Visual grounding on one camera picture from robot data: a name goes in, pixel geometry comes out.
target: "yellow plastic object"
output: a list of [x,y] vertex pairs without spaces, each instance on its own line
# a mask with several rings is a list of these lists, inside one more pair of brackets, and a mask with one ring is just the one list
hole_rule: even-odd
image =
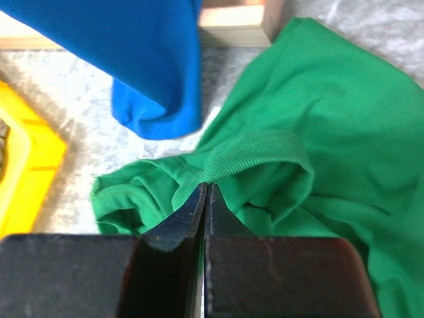
[[1,239],[31,231],[66,145],[1,81],[0,118],[10,127],[0,179]]

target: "blue sleeve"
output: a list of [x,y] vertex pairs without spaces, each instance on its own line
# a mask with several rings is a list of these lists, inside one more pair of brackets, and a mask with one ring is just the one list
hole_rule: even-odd
[[201,125],[201,0],[1,0],[0,10],[111,74],[112,114],[138,136]]

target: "gray marble surface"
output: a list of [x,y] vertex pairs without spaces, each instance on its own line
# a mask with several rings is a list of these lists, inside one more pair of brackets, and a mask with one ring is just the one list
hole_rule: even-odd
[[[284,18],[313,17],[394,64],[424,87],[423,0],[286,1]],[[203,51],[203,128],[177,140],[142,140],[111,116],[111,78],[61,51],[0,51],[0,74],[68,143],[35,231],[96,233],[95,176],[140,158],[189,152],[261,48]]]

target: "green fabric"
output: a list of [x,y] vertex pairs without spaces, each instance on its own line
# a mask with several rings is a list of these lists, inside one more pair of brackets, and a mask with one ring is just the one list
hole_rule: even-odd
[[102,233],[143,233],[199,182],[259,235],[345,237],[384,317],[424,315],[424,92],[311,19],[251,63],[192,154],[98,178]]

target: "wooden frame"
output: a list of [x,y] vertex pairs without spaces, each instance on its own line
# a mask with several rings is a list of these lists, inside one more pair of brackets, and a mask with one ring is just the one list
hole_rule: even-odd
[[[284,0],[204,0],[199,36],[205,47],[269,46],[281,29]],[[0,49],[58,49],[59,45],[0,12]]]

